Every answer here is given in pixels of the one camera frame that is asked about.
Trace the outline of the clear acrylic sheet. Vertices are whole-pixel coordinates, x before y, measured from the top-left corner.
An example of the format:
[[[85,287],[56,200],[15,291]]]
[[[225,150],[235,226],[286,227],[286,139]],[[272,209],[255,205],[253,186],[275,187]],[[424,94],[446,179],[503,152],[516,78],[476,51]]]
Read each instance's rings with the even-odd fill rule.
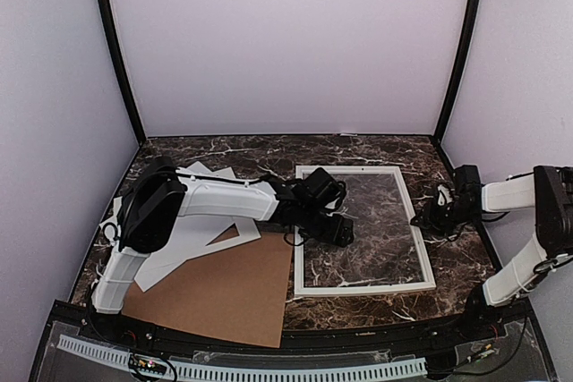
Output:
[[[354,221],[345,248],[304,245],[305,287],[347,288],[413,284],[424,280],[404,200],[394,174],[336,174],[346,184],[338,213]]]

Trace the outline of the white picture frame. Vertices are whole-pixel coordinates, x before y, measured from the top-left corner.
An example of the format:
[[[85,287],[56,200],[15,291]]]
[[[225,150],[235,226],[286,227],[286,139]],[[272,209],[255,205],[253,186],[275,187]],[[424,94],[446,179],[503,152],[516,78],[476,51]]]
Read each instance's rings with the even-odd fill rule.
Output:
[[[394,174],[396,176],[402,199],[410,220],[415,215],[412,200],[406,187],[405,179],[398,166],[328,166],[327,172],[331,176],[336,174]],[[324,287],[305,287],[304,277],[304,245],[309,241],[304,240],[301,235],[295,236],[294,251],[294,294],[297,297],[337,297],[337,296],[364,296],[364,295],[383,295],[393,293],[418,293],[431,291],[436,287],[436,281],[432,272],[432,265],[424,244],[421,230],[412,226],[412,232],[415,236],[415,244],[418,257],[423,269],[424,280],[420,283],[413,284],[392,284],[365,287],[347,287],[347,288],[324,288]]]

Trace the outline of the white mat board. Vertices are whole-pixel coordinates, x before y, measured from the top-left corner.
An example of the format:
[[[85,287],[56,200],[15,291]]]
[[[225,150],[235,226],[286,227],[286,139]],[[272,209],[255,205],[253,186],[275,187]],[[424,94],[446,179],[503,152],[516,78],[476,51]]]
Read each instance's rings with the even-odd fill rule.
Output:
[[[190,256],[202,257],[214,252],[233,248],[261,238],[255,223],[243,217],[204,216],[203,224],[210,224],[211,229],[203,238],[192,243]]]

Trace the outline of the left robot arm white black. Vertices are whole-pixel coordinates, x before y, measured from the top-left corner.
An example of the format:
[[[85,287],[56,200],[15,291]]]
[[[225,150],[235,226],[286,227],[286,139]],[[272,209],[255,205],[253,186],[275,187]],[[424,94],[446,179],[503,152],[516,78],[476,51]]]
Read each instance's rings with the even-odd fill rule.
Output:
[[[355,238],[353,220],[338,213],[345,197],[345,182],[322,167],[304,179],[265,174],[240,180],[178,168],[170,157],[154,158],[100,226],[112,250],[90,297],[92,329],[108,343],[123,339],[126,324],[116,314],[144,261],[168,244],[177,219],[246,218],[294,227],[304,240],[344,248]]]

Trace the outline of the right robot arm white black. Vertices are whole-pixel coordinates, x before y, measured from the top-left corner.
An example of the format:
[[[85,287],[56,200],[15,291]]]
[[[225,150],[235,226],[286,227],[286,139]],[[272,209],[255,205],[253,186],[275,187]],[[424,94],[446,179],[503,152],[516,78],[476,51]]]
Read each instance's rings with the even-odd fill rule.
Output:
[[[492,324],[489,310],[532,292],[551,272],[572,261],[572,168],[535,166],[500,182],[483,183],[474,165],[453,171],[453,185],[438,184],[410,224],[447,240],[465,225],[520,221],[530,234],[495,275],[470,293],[458,334],[478,339]]]

